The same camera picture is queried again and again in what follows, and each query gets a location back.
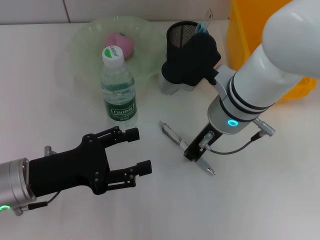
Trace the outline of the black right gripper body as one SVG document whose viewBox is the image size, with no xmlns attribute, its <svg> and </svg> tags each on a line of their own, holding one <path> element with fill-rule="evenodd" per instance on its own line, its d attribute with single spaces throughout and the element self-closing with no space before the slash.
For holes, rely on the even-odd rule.
<svg viewBox="0 0 320 240">
<path fill-rule="evenodd" d="M 199 145 L 205 151 L 212 150 L 212 144 L 217 141 L 223 134 L 216 130 L 210 123 L 208 123 L 200 133 L 195 137 L 190 145 Z"/>
</svg>

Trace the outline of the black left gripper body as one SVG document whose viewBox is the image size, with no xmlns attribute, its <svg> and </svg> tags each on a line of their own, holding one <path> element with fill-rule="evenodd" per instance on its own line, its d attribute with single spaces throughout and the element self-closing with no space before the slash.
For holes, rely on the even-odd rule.
<svg viewBox="0 0 320 240">
<path fill-rule="evenodd" d="M 96 134 L 87 134 L 72 150 L 31 160 L 28 184 L 36 197 L 77 186 L 101 195 L 107 191 L 104 178 L 109 171 L 104 145 Z"/>
</svg>

